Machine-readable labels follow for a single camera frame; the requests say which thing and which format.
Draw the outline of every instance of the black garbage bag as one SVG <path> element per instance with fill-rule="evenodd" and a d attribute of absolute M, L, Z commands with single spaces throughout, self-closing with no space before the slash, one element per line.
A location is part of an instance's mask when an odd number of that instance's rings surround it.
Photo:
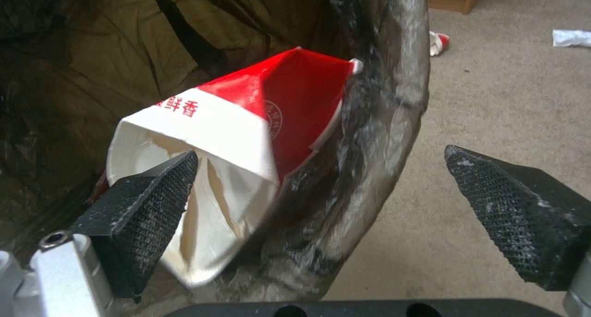
<path fill-rule="evenodd" d="M 0 26 L 0 249 L 21 262 L 42 235 L 85 210 L 122 117 L 298 45 L 362 60 L 341 128 L 233 265 L 196 289 L 159 269 L 142 304 L 121 304 L 126 314 L 162 315 L 196 302 L 325 294 L 390 195 L 426 110 L 426 0 L 36 0 L 27 7 L 22 19 L 0 14 L 9 23 Z"/>

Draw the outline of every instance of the red chinese characters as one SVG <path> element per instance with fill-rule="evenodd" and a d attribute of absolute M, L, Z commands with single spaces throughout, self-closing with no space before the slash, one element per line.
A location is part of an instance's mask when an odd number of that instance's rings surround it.
<path fill-rule="evenodd" d="M 183 109 L 182 111 L 179 110 L 178 112 L 182 113 L 182 115 L 185 115 L 188 117 L 192 117 L 195 114 L 195 112 L 197 111 L 197 108 L 199 108 L 198 102 L 191 101 L 191 100 L 183 101 L 183 98 L 178 98 L 176 96 L 172 96 L 172 97 L 168 98 L 167 100 L 160 101 L 160 102 L 154 104 L 154 106 L 158 106 L 158 107 L 168 109 L 171 111 L 177 111 L 178 109 Z"/>

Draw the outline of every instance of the circular logo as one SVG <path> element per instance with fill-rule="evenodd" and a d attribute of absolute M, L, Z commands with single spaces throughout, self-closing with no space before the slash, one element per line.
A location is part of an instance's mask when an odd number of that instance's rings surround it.
<path fill-rule="evenodd" d="M 269 132 L 271 138 L 274 139 L 279 134 L 281 125 L 283 125 L 283 114 L 279 107 L 269 100 L 265 100 L 265 111 L 266 117 L 269 120 Z"/>

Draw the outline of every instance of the floor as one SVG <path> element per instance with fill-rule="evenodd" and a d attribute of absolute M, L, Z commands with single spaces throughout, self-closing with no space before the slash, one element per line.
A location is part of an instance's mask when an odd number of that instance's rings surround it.
<path fill-rule="evenodd" d="M 513 298 L 564 314 L 564 293 L 524 283 L 488 238 L 443 161 L 447 144 L 541 168 L 591 199 L 591 0 L 482 0 L 430 10 L 451 36 L 432 59 L 431 100 L 399 183 L 326 299 Z"/>

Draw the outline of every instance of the black gripper pad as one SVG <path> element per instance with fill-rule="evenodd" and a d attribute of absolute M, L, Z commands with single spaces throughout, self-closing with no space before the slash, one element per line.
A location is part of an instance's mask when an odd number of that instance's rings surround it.
<path fill-rule="evenodd" d="M 116 298 L 139 300 L 179 224 L 197 167 L 189 151 L 121 178 L 72 225 L 91 238 Z"/>
<path fill-rule="evenodd" d="M 591 243 L 591 202 L 544 171 L 449 145 L 447 168 L 522 279 L 567 290 Z"/>

